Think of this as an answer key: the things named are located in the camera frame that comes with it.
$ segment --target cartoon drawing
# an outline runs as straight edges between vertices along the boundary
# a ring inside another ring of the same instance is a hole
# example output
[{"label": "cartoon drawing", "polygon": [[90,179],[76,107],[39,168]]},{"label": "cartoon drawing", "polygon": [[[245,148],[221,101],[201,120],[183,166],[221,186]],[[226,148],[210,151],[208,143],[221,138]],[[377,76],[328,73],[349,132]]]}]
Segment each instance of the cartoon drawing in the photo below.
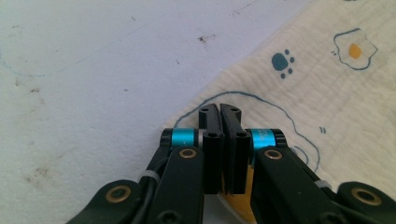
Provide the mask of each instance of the cartoon drawing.
[{"label": "cartoon drawing", "polygon": [[320,154],[319,154],[319,149],[318,147],[306,136],[301,134],[297,127],[294,119],[289,115],[289,113],[279,105],[276,105],[274,103],[271,103],[263,98],[261,98],[258,95],[251,94],[245,91],[224,91],[218,94],[215,94],[211,97],[206,98],[203,100],[198,106],[196,106],[194,109],[191,111],[187,112],[185,115],[181,116],[178,118],[178,120],[174,124],[174,128],[178,127],[180,123],[183,121],[183,126],[184,124],[193,124],[196,123],[195,121],[192,120],[192,116],[196,113],[196,111],[201,108],[204,105],[209,104],[209,102],[212,103],[227,103],[227,97],[238,97],[238,99],[243,98],[244,100],[254,100],[259,102],[260,104],[257,106],[264,106],[266,111],[271,111],[268,114],[281,114],[284,115],[285,117],[282,118],[282,122],[284,127],[288,127],[288,129],[292,130],[300,139],[299,139],[299,146],[290,146],[291,150],[293,150],[308,166],[311,166],[311,168],[314,171],[318,170],[319,164],[320,164]]},{"label": "cartoon drawing", "polygon": [[[285,49],[285,54],[287,56],[289,56],[290,51],[288,49]],[[294,57],[289,58],[290,63],[294,63],[294,60],[295,60]],[[275,68],[276,71],[279,71],[279,72],[288,68],[289,62],[283,53],[276,53],[276,54],[274,54],[274,56],[272,58],[273,67]],[[289,68],[287,73],[290,75],[293,73],[293,70],[291,68]],[[280,77],[285,78],[286,72],[282,72],[282,74],[280,74]]]},{"label": "cartoon drawing", "polygon": [[364,70],[370,66],[371,59],[378,51],[366,37],[363,30],[357,28],[334,36],[334,44],[341,63],[354,70]]}]

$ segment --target blue thread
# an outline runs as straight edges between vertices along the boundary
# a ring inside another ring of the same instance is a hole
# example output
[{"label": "blue thread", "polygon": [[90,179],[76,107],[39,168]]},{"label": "blue thread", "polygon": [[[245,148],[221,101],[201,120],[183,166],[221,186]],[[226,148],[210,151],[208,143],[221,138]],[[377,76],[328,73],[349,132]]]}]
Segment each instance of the blue thread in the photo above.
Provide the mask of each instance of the blue thread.
[{"label": "blue thread", "polygon": [[214,100],[214,99],[216,99],[216,98],[218,98],[218,97],[220,97],[220,96],[226,95],[226,94],[239,94],[239,95],[251,97],[251,98],[254,98],[254,99],[256,99],[256,100],[258,100],[258,101],[260,101],[260,102],[262,102],[262,103],[266,103],[266,104],[268,104],[268,105],[271,105],[271,106],[276,107],[276,108],[278,108],[279,110],[281,110],[281,111],[286,115],[286,117],[291,121],[291,123],[292,123],[292,125],[293,125],[294,132],[295,132],[297,135],[299,135],[300,137],[302,137],[306,142],[308,142],[308,143],[316,150],[316,152],[318,153],[318,161],[317,161],[317,164],[316,164],[315,172],[318,170],[319,164],[320,164],[320,153],[319,153],[318,147],[315,146],[315,144],[312,143],[307,137],[303,136],[302,134],[300,134],[300,133],[297,131],[295,122],[294,122],[294,120],[290,117],[290,115],[288,114],[288,112],[287,112],[285,109],[283,109],[282,107],[280,107],[279,105],[275,105],[275,104],[273,104],[273,103],[270,103],[270,102],[268,102],[268,101],[262,99],[261,97],[259,97],[259,96],[257,96],[257,95],[254,95],[254,94],[251,94],[251,93],[247,93],[247,92],[244,92],[244,91],[224,91],[224,92],[218,93],[218,94],[216,94],[216,95],[214,95],[214,96],[211,96],[211,97],[209,97],[209,98],[203,100],[203,102],[200,103],[198,106],[196,106],[192,111],[187,112],[185,115],[183,115],[183,116],[181,116],[180,118],[178,118],[178,120],[175,122],[174,128],[176,128],[177,125],[178,125],[184,118],[188,117],[189,115],[191,115],[191,114],[193,114],[195,111],[197,111],[199,108],[201,108],[202,106],[206,105],[207,102],[209,102],[209,101],[211,101],[211,100]]}]

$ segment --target white cloth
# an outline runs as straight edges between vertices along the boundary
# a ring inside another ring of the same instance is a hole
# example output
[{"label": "white cloth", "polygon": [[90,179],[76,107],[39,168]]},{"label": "white cloth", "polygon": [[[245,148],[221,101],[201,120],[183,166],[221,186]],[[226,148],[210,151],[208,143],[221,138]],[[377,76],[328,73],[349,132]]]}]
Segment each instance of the white cloth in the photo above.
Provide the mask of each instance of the white cloth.
[{"label": "white cloth", "polygon": [[396,2],[316,1],[223,71],[167,126],[202,105],[242,109],[244,128],[279,128],[332,188],[360,181],[396,199]]}]

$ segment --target white surface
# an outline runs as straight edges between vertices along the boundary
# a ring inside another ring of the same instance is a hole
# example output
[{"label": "white surface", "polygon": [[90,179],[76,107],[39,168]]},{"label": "white surface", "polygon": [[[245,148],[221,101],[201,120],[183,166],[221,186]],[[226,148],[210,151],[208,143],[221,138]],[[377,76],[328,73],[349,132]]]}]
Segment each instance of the white surface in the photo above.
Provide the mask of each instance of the white surface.
[{"label": "white surface", "polygon": [[[136,180],[165,121],[309,0],[0,1],[0,223]],[[205,223],[233,223],[215,197]]]}]

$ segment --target stain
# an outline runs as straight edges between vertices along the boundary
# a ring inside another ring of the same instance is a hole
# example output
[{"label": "stain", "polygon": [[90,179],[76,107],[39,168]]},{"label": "stain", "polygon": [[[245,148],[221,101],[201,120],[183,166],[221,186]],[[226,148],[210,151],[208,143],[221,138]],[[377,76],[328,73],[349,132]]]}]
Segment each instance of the stain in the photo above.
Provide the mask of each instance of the stain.
[{"label": "stain", "polygon": [[202,35],[198,38],[198,40],[201,41],[203,44],[206,44],[209,39],[214,38],[216,38],[216,35]]},{"label": "stain", "polygon": [[30,92],[31,93],[39,93],[40,89],[39,88],[35,88],[35,89],[30,90]]},{"label": "stain", "polygon": [[51,179],[52,172],[50,168],[46,166],[35,168],[32,174],[24,178],[27,183],[38,189],[46,187]]},{"label": "stain", "polygon": [[255,0],[255,1],[253,1],[253,2],[251,2],[251,3],[249,3],[249,4],[247,4],[247,5],[245,5],[245,6],[243,6],[243,7],[240,7],[240,8],[238,8],[238,9],[234,10],[234,11],[233,11],[233,16],[235,16],[235,14],[240,15],[242,10],[246,9],[247,7],[250,7],[251,5],[253,5],[254,3],[256,3],[257,1],[258,1],[258,0]]}]

